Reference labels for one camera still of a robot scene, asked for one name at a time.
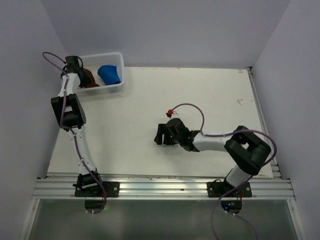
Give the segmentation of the brown towel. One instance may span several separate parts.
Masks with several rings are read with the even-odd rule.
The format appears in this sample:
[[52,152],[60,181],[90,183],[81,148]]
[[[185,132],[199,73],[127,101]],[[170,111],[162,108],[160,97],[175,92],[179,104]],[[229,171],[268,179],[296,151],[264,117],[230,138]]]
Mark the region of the brown towel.
[[86,83],[84,85],[84,88],[95,88],[95,87],[99,87],[100,85],[96,83],[95,77],[92,74],[92,72],[86,68],[83,69],[84,72],[86,73],[86,75],[90,78],[90,82]]

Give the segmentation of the blue towel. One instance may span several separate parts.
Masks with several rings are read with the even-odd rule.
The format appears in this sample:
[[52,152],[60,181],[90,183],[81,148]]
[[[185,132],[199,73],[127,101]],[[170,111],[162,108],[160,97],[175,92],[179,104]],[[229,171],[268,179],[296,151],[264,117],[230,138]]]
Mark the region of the blue towel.
[[115,65],[103,65],[97,70],[97,74],[106,86],[121,83]]

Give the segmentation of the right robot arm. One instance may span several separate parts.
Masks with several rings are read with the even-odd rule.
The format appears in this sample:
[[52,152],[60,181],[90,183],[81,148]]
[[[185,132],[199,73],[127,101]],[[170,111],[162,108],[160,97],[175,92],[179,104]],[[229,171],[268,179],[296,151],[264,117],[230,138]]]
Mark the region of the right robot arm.
[[272,149],[256,131],[239,125],[235,131],[221,136],[205,136],[200,130],[189,130],[179,118],[160,123],[154,138],[157,145],[180,145],[187,152],[215,151],[228,153],[235,162],[226,177],[208,182],[210,198],[251,197],[247,179],[258,175]]

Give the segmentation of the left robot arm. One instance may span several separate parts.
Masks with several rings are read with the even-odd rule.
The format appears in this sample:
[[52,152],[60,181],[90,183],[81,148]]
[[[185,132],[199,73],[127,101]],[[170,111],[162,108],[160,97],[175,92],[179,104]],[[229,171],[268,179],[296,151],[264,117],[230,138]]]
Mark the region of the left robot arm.
[[79,56],[67,56],[63,62],[61,90],[50,102],[59,127],[66,131],[74,146],[78,169],[74,187],[78,192],[90,193],[96,197],[103,193],[104,184],[90,154],[85,134],[87,119],[77,95],[78,88],[90,83],[91,78],[85,72]]

